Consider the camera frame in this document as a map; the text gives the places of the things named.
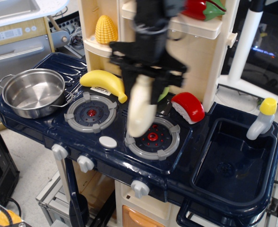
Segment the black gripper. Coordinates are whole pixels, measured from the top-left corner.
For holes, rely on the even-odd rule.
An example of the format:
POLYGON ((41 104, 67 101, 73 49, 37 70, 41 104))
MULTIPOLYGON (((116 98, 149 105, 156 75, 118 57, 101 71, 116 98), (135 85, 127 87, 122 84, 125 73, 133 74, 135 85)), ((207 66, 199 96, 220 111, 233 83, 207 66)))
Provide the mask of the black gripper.
POLYGON ((187 67, 166 50, 168 21, 157 21, 152 26, 138 22, 133 25, 135 41, 109 43, 110 62, 121 69, 127 103, 139 74, 154 78, 151 104, 156 105, 166 87, 182 87, 187 67))

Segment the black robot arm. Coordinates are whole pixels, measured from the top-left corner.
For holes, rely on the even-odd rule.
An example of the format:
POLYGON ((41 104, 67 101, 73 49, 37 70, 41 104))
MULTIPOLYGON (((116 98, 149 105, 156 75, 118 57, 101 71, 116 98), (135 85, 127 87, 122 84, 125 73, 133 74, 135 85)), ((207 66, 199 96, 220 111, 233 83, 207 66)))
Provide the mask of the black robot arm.
POLYGON ((126 93, 134 88, 139 75, 152 80, 147 103, 155 105, 169 85, 182 86, 186 65, 166 50, 168 25, 184 9, 183 0, 138 0, 133 20, 135 41, 110 42, 110 62, 118 65, 126 93))

